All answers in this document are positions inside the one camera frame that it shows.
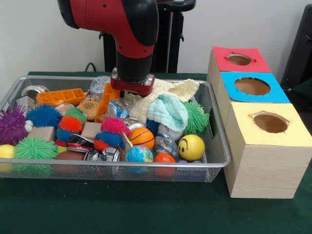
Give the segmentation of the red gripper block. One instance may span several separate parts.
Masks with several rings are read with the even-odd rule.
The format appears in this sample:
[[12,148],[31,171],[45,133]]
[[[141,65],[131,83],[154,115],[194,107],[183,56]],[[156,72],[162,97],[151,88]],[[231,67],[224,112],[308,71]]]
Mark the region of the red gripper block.
[[147,78],[144,82],[130,83],[125,82],[119,78],[111,77],[111,86],[115,90],[127,91],[145,97],[152,92],[154,81],[155,77],[150,77]]

